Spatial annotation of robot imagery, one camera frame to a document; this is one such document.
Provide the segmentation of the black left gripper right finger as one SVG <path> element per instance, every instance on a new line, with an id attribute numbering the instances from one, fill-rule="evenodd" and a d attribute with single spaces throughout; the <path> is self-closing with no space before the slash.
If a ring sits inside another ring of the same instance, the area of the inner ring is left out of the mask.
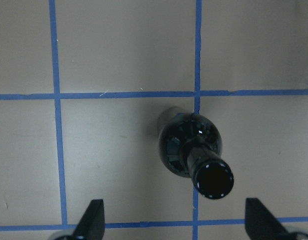
<path id="1" fill-rule="evenodd" d="M 289 236 L 258 198 L 246 198 L 245 230 L 251 240 L 285 240 Z"/>

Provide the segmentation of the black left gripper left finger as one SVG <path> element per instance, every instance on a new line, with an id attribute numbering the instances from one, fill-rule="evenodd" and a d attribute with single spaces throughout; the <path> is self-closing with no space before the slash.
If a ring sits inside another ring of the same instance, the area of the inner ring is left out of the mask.
<path id="1" fill-rule="evenodd" d="M 72 237 L 75 240 L 102 240 L 104 232 L 104 202 L 102 199 L 93 199 L 75 228 Z"/>

